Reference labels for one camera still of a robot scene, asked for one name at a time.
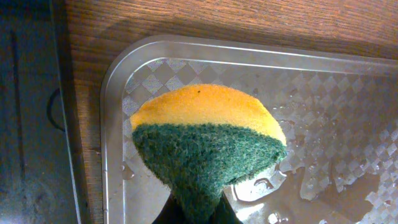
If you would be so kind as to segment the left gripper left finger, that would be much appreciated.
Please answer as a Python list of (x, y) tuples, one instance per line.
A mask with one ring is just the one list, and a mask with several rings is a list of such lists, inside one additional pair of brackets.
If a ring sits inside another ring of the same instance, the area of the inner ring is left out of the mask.
[(175, 197), (170, 194), (163, 209), (152, 224), (184, 224), (185, 215)]

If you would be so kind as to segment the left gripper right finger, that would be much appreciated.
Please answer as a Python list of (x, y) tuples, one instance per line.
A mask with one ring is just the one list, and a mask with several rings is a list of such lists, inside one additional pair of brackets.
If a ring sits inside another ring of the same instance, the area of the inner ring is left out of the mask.
[(243, 224), (236, 216), (234, 210), (228, 202), (224, 193), (222, 193), (220, 202), (211, 216), (212, 224)]

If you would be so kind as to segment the green yellow sponge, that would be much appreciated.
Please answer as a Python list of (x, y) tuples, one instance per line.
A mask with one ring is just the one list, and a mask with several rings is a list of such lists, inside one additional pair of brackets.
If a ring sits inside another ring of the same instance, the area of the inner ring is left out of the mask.
[(286, 155), (286, 138), (264, 105), (233, 88), (188, 85), (144, 103), (130, 118), (146, 167), (167, 185), (186, 223), (228, 222), (225, 187), (248, 180)]

